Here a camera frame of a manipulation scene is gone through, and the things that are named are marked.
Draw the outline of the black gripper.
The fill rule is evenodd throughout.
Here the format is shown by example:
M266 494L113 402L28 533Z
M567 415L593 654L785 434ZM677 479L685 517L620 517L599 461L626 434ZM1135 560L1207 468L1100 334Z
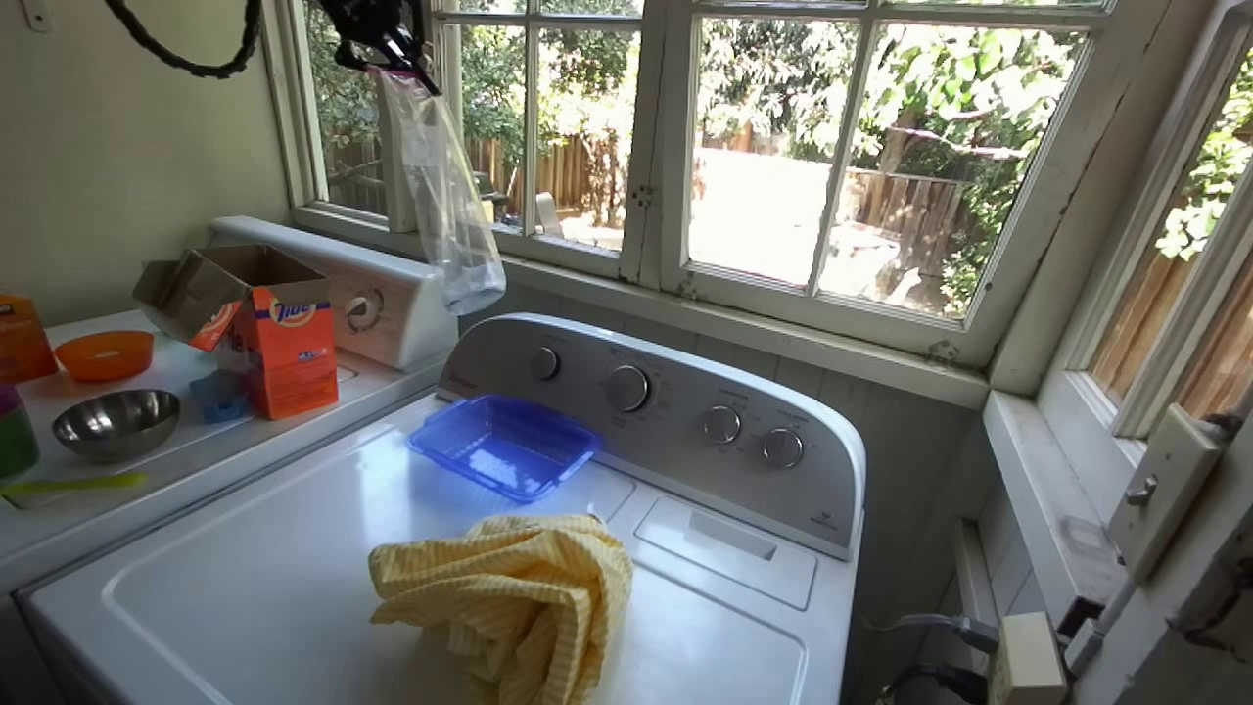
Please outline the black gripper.
M389 68L437 96L424 68L424 0L318 0L335 30L332 58L353 72Z

